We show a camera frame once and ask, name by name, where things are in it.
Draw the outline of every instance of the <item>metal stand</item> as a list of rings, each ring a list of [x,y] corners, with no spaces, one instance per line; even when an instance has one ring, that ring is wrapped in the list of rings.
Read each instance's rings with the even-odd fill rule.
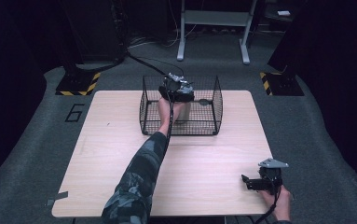
[[[177,60],[184,59],[185,52],[185,25],[186,24],[203,24],[203,25],[225,25],[225,26],[242,26],[245,27],[243,37],[240,39],[240,50],[242,62],[250,63],[248,49],[246,46],[248,34],[254,16],[254,8],[257,0],[253,0],[249,12],[222,12],[222,11],[197,11],[185,10],[185,0],[181,5],[181,39],[178,48]]]

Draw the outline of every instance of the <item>gray floor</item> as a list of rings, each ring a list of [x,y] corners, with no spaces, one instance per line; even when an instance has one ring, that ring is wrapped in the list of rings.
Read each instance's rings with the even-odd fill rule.
[[[302,97],[267,96],[263,88],[259,73],[274,72],[267,61],[279,38],[257,35],[249,49],[250,65],[241,62],[239,38],[236,35],[190,38],[183,62],[176,61],[177,43],[171,47],[144,44],[129,51],[135,56],[179,66],[187,79],[218,75],[223,90],[250,91],[273,157],[290,164],[290,168],[283,170],[283,181],[295,195],[294,223],[357,223],[357,176],[325,130],[320,109],[306,84],[298,78],[305,93]],[[181,74],[174,66],[147,62],[166,73]],[[86,67],[99,65],[87,64]],[[119,66],[102,72],[95,91],[141,90],[142,76],[157,74],[127,58]],[[73,221],[53,217],[52,207],[45,203],[58,193],[94,93],[90,96],[55,95],[63,75],[62,68],[45,73],[48,88],[44,99],[0,168],[0,223]],[[74,104],[83,104],[76,108],[83,112],[79,122],[64,122]],[[251,223],[247,217],[228,217],[227,223],[237,223],[237,220]],[[101,221],[97,217],[77,218],[76,223]]]

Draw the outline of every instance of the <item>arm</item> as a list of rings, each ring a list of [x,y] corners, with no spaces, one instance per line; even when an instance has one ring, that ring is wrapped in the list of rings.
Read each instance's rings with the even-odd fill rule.
[[[178,118],[185,104],[173,105],[173,120]],[[170,104],[164,99],[158,101],[160,127],[140,147],[115,188],[103,210],[104,223],[142,223],[148,222],[152,197],[158,172],[163,162],[167,134],[170,125]]]

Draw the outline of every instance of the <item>black wire basket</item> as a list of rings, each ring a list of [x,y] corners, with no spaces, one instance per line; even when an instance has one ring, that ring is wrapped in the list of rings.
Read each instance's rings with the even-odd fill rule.
[[[163,76],[143,76],[140,104],[140,126],[143,134],[151,135],[160,126],[158,87]],[[222,123],[223,100],[218,76],[185,77],[191,83],[195,100],[187,103],[172,125],[172,135],[217,135]]]

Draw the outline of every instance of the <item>person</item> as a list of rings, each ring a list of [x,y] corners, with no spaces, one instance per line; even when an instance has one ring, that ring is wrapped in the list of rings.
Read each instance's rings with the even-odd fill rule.
[[[274,204],[274,195],[271,195],[266,190],[259,190],[258,192],[268,207]],[[277,219],[274,224],[291,223],[291,192],[284,185],[281,185],[280,196],[274,208],[273,216]]]
[[[186,103],[173,104],[174,123]],[[106,203],[103,213],[103,223],[111,224],[146,224],[150,220],[152,197],[158,172],[166,153],[170,126],[170,103],[164,98],[158,100],[160,126],[140,147],[131,159],[123,176],[115,188],[112,197]],[[267,191],[259,190],[266,204],[274,204],[274,196]],[[278,220],[276,224],[290,222],[290,192],[281,186],[280,198],[273,212]],[[204,223],[213,223],[208,219]]]

